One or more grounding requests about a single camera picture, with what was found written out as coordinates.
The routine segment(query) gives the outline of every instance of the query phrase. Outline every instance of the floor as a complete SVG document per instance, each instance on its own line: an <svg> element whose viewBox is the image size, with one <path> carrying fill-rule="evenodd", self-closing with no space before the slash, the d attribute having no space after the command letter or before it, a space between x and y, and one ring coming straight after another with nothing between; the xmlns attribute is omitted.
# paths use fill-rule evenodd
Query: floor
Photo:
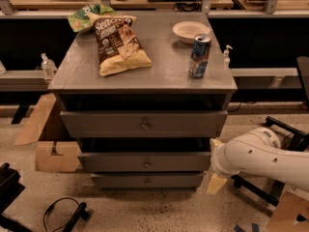
<svg viewBox="0 0 309 232"><path fill-rule="evenodd" d="M219 139L228 141L259 127L271 116L301 131L309 131L309 114L300 103L232 103L229 116ZM0 118L0 164L8 162L21 175L20 183L26 189L5 211L34 232L54 231L70 218L76 209L72 200L57 203L54 211L44 218L46 209L56 200L69 197L86 202L90 213L80 219L72 231L187 231L228 232L236 226L252 231L252 223L260 232L268 232L267 223L274 207L246 188L235 188L228 180L217 194L208 195L208 175L196 190L98 190L89 173L46 173L35 171L36 143L14 146L23 124L11 125L10 115ZM246 180L265 191L276 193L273 181L244 174ZM292 190L301 195L307 192Z"/></svg>

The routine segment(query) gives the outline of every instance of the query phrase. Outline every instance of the gray cabinet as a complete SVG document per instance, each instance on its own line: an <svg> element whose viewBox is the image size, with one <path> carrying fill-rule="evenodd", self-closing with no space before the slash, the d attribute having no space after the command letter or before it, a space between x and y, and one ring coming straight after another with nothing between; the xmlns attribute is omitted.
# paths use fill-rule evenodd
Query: gray cabinet
<svg viewBox="0 0 309 232"><path fill-rule="evenodd" d="M210 26L205 16L129 13L137 16L133 29L153 61L150 68L99 76L96 39L80 33L48 89L98 188L196 189L210 166L209 140L222 131L236 84L212 30L205 76L188 75L192 45L171 29L184 20Z"/></svg>

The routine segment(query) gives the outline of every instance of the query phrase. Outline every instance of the soda can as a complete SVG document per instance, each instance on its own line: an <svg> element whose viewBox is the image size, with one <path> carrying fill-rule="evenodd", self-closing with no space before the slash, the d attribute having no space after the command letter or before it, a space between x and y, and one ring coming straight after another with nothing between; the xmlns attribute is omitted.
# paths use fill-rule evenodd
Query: soda can
<svg viewBox="0 0 309 232"><path fill-rule="evenodd" d="M194 78L200 78L204 75L207 63L209 61L211 48L211 37L207 34L198 34L194 37L189 75Z"/></svg>

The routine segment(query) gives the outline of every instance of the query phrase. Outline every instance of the white bottle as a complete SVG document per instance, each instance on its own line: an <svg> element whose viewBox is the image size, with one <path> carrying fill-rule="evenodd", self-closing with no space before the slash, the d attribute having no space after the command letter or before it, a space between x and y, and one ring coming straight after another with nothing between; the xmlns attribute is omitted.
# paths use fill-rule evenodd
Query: white bottle
<svg viewBox="0 0 309 232"><path fill-rule="evenodd" d="M224 56L224 70L225 69L228 69L230 68L230 62L231 62L231 59L230 59L230 50L229 49L232 49L232 47L230 45L226 45L225 46L225 50L223 52L223 56Z"/></svg>
<svg viewBox="0 0 309 232"><path fill-rule="evenodd" d="M42 70L44 71L47 77L52 78L57 71L54 61L47 58L45 53L42 53L41 57L42 57L42 64L41 64Z"/></svg>

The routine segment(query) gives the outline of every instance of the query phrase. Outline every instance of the white robotic arm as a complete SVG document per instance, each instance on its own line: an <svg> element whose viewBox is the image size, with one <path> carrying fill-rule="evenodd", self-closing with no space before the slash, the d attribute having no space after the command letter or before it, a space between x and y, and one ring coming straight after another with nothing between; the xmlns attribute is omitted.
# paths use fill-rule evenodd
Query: white robotic arm
<svg viewBox="0 0 309 232"><path fill-rule="evenodd" d="M278 136L257 128L228 143L211 140L211 170L221 178L240 172L278 180L309 191L309 153L280 149Z"/></svg>

